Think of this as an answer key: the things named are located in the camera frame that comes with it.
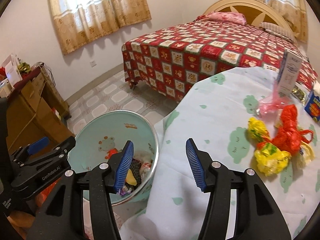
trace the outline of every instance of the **cardboard box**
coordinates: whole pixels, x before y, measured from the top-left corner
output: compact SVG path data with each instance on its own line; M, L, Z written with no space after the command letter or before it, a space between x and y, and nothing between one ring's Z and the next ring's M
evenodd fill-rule
M61 117L70 117L70 110L68 103L63 100L59 92L55 88L52 80L45 67L41 68L41 75L44 77L45 86L42 91L42 97L51 108L55 108Z
M58 119L47 102L29 81L21 92L9 103L7 109L9 153L20 146L34 143L44 136L50 140L49 146L33 157L50 151L73 133Z
M276 79L280 96L284 97L291 94L297 81L302 61L302 57L298 56L293 51L288 49L285 50Z

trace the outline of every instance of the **red checkered bedspread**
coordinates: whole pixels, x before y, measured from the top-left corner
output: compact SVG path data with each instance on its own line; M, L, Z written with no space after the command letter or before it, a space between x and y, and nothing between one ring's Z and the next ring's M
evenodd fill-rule
M159 93L181 101L196 82L234 67L278 71L285 48L301 55L293 44L251 25L191 22L126 42L125 80L145 80ZM310 89L316 77L304 61L298 82Z

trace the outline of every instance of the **pink plastic bag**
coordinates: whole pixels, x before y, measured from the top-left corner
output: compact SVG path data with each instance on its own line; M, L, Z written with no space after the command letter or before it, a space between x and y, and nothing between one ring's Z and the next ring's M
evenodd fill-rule
M285 106L291 104L291 99L289 97L280 97L278 94L278 87L275 82L273 85L272 94L266 98L259 101L258 111L261 117L268 113L274 113L279 109L283 109Z

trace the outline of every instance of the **bed headboard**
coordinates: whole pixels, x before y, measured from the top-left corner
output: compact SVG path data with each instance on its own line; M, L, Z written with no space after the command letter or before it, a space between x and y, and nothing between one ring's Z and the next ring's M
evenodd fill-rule
M291 30L284 18L273 8L257 0L220 0L211 5L204 15L211 12L238 12L244 14L247 23L259 27L261 22L270 22Z

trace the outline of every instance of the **pillow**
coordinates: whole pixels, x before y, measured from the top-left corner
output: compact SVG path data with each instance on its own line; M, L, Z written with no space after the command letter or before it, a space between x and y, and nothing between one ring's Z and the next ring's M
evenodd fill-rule
M240 25L246 25L247 20L242 13L235 12L213 12L208 15L210 21L233 22Z
M268 30L268 29L265 29L265 31L266 31L267 33L273 34L274 36L280 37L280 38L282 38L282 39L284 39L284 40L286 40L286 41L288 41L288 42L290 42L290 43L292 43L292 44L295 44L292 40L290 40L290 39L287 38L286 36L283 36L283 35L281 35L281 34L279 34L279 33L276 33L276 32L274 32L274 31Z
M274 33L278 33L279 35L286 37L287 39L285 39L285 40L289 41L292 44L296 43L296 38L293 35L293 32L289 31L289 30L286 30L283 27L280 27L279 25L276 25L276 24L273 24L273 23L262 22L262 23L260 23L260 27L265 29L265 30L272 31Z

